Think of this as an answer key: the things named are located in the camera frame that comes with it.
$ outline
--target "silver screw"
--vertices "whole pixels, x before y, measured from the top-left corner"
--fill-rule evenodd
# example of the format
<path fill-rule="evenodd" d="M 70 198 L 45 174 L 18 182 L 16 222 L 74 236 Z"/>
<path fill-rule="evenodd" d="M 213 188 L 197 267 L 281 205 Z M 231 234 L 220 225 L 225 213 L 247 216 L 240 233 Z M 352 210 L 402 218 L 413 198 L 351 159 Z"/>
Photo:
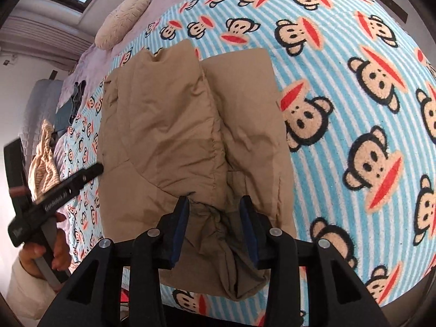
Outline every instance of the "silver screw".
<path fill-rule="evenodd" d="M 109 247 L 109 246 L 110 246 L 110 240 L 109 240 L 108 238 L 104 238 L 103 240 L 101 240 L 101 241 L 99 242 L 99 246 L 100 246 L 102 249 L 105 249 L 106 247 Z"/>
<path fill-rule="evenodd" d="M 330 247 L 330 241 L 326 240 L 325 238 L 322 238 L 321 240 L 318 241 L 318 244 L 320 245 L 320 247 L 327 249 Z"/>
<path fill-rule="evenodd" d="M 150 237 L 158 237 L 161 234 L 158 228 L 151 228 L 147 231 L 147 235 Z"/>
<path fill-rule="evenodd" d="M 276 236 L 276 237 L 277 236 L 281 236 L 282 233 L 283 233 L 283 231 L 281 229 L 279 229 L 279 228 L 271 228 L 270 229 L 271 236 Z"/>

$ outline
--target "brown pants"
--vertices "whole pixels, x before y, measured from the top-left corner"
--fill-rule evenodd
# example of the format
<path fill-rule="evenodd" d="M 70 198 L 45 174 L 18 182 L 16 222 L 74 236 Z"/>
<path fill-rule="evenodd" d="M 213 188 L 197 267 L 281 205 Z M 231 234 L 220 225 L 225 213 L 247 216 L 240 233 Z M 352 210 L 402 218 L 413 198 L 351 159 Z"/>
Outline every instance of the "brown pants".
<path fill-rule="evenodd" d="M 268 53 L 199 63 L 184 40 L 143 50 L 104 86 L 99 132 L 100 213 L 106 237 L 155 227 L 181 195 L 190 217 L 180 261 L 161 282 L 233 300 L 268 281 L 246 251 L 238 203 L 250 195 L 273 226 L 295 236 L 293 175 Z"/>

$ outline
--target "monkey print blanket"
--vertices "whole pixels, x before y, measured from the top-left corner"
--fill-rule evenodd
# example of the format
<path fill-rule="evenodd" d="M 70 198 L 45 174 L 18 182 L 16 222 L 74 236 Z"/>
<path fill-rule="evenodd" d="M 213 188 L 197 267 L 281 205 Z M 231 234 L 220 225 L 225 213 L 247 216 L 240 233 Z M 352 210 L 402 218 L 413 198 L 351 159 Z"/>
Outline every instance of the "monkey print blanket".
<path fill-rule="evenodd" d="M 117 56 L 122 67 L 190 39 L 199 59 L 269 51 L 295 173 L 300 240 L 327 238 L 385 305 L 436 264 L 436 72 L 374 0 L 184 0 Z M 63 177 L 96 160 L 102 85 L 69 129 Z M 80 262 L 104 233 L 98 182 L 68 204 Z M 301 323 L 308 299 L 301 275 Z M 243 302 L 162 286 L 165 304 L 262 325 L 267 287 Z"/>

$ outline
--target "white sleeve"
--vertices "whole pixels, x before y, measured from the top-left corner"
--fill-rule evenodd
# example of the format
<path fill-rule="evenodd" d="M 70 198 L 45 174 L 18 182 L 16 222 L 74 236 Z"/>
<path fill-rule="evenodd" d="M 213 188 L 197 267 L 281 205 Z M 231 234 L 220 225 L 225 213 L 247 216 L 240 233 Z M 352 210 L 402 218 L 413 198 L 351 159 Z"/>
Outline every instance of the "white sleeve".
<path fill-rule="evenodd" d="M 26 327 L 38 324 L 37 320 L 41 319 L 55 296 L 49 283 L 31 276 L 21 266 L 20 260 L 15 260 L 6 302 Z"/>

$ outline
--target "fluffy pillow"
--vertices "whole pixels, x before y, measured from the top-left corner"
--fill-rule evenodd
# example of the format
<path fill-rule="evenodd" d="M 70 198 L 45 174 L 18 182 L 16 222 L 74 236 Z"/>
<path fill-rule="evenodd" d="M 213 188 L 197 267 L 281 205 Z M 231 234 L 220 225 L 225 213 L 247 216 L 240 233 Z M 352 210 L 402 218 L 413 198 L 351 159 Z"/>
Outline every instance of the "fluffy pillow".
<path fill-rule="evenodd" d="M 133 28 L 149 4 L 150 0 L 124 0 L 106 17 L 95 36 L 95 45 L 102 50 L 112 49 Z"/>

